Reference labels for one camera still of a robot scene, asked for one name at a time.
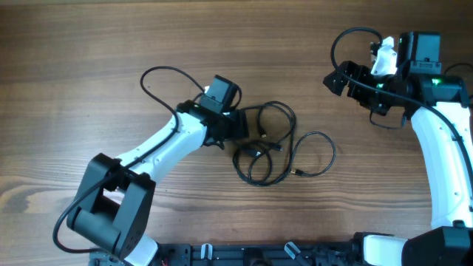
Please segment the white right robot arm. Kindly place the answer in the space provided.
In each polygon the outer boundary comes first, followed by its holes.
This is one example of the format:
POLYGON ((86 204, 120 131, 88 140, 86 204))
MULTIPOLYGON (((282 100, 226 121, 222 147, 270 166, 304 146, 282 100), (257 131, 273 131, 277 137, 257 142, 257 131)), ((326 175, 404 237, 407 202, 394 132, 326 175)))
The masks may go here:
POLYGON ((411 239, 357 233, 357 265, 470 265, 472 263, 472 133, 462 78, 440 62, 440 36, 411 31, 370 45, 372 66, 334 63, 324 85, 372 114, 404 111, 423 152, 432 200, 428 232, 411 239))

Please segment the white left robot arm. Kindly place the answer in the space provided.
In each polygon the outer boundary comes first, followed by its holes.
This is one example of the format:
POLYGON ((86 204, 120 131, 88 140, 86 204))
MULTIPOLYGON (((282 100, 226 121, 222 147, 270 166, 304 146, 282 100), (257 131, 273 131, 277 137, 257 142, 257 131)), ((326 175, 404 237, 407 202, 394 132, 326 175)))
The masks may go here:
POLYGON ((116 158, 96 155, 86 167, 69 229, 89 240, 94 253, 126 265, 150 265, 159 245, 146 235, 156 185, 187 155, 247 137, 245 116, 232 105, 241 89, 219 75, 199 100, 187 100, 148 140, 116 158))

